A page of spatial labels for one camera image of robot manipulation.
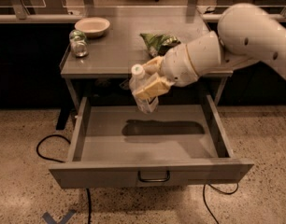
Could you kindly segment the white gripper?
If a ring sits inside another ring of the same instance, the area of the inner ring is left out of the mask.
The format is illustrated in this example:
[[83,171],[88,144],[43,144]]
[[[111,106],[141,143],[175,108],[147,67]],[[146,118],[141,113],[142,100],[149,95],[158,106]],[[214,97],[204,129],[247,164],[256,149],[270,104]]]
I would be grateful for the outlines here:
[[143,68],[151,76],[144,88],[136,93],[138,98],[149,99],[161,96],[168,93],[173,85],[185,87],[199,78],[193,69],[184,44],[170,49],[164,57],[154,57],[144,63]]

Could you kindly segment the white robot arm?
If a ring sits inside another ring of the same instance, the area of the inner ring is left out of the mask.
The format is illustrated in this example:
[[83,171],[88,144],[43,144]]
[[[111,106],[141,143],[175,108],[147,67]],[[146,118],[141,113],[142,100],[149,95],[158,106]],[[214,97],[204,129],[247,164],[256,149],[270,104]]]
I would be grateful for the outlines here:
[[130,88],[148,100],[185,87],[211,72],[236,70],[257,62],[286,80],[286,28],[252,4],[236,4],[221,14],[217,30],[181,43],[164,56],[132,67]]

